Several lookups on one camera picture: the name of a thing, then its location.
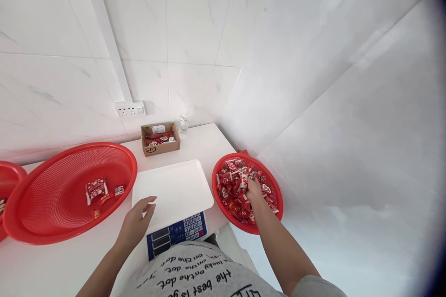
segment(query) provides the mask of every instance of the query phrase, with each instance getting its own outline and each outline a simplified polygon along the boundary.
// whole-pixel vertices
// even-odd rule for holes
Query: white table
[[[144,157],[141,140],[122,144],[135,155],[138,171],[171,165],[191,159],[201,162],[211,187],[212,170],[224,155],[234,149],[215,124],[188,130],[179,151]],[[29,173],[41,162],[24,166]],[[102,257],[114,244],[131,208],[131,194],[119,208],[93,229],[53,245],[27,245],[6,238],[0,243],[0,291],[2,296],[75,296]],[[205,211],[208,235],[227,223],[217,203]],[[130,275],[146,263],[144,241],[132,252],[116,278],[111,293],[121,293]]]

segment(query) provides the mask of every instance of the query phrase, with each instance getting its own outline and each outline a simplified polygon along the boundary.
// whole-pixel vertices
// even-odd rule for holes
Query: shirt sleeve
[[[291,297],[347,297],[334,284],[323,278],[307,275],[296,285]]]

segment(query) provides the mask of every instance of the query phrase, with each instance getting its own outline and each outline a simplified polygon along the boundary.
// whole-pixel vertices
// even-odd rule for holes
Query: blue scale panel
[[[183,241],[197,240],[206,234],[204,212],[197,213],[162,230],[148,234],[146,238],[149,261],[168,250],[172,245]]]

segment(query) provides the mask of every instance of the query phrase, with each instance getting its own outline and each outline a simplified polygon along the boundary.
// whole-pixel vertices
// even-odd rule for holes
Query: gray t-shirt
[[[285,296],[248,268],[233,262],[218,247],[186,241],[160,254],[135,272],[121,297],[265,297]],[[306,276],[292,297],[346,297],[336,286]]]

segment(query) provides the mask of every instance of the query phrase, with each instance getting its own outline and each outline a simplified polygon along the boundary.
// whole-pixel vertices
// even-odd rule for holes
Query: red mesh basket
[[[99,224],[130,193],[138,171],[133,153],[122,145],[97,142],[59,153],[33,170],[8,199],[4,213],[7,233],[35,245],[60,242]],[[109,193],[125,185],[93,220],[95,207],[87,205],[85,184],[104,176]]]
[[[26,176],[26,171],[19,165],[0,161],[0,199],[7,199],[13,192],[14,188]],[[7,234],[3,226],[3,215],[0,216],[0,241],[6,238]]]
[[[226,218],[235,226],[237,226],[240,230],[251,233],[251,234],[259,234],[259,230],[257,228],[257,225],[247,225],[242,224],[238,220],[236,220],[224,207],[223,203],[220,200],[220,196],[218,196],[218,190],[217,190],[217,179],[216,174],[225,164],[225,161],[228,159],[244,159],[245,162],[251,167],[251,168],[258,168],[259,170],[263,171],[263,175],[266,175],[269,187],[271,189],[271,194],[269,197],[274,201],[274,206],[279,210],[278,213],[276,213],[276,217],[279,220],[282,220],[283,216],[283,199],[282,199],[282,193],[280,192],[279,185],[277,184],[276,180],[274,179],[273,175],[266,169],[266,167],[259,162],[258,160],[250,157],[249,155],[242,154],[242,153],[231,153],[228,155],[225,155],[223,158],[221,158],[214,167],[214,171],[212,172],[212,192],[214,193],[215,201],[217,202],[218,206],[220,207],[220,210],[223,212],[223,214],[226,216]]]

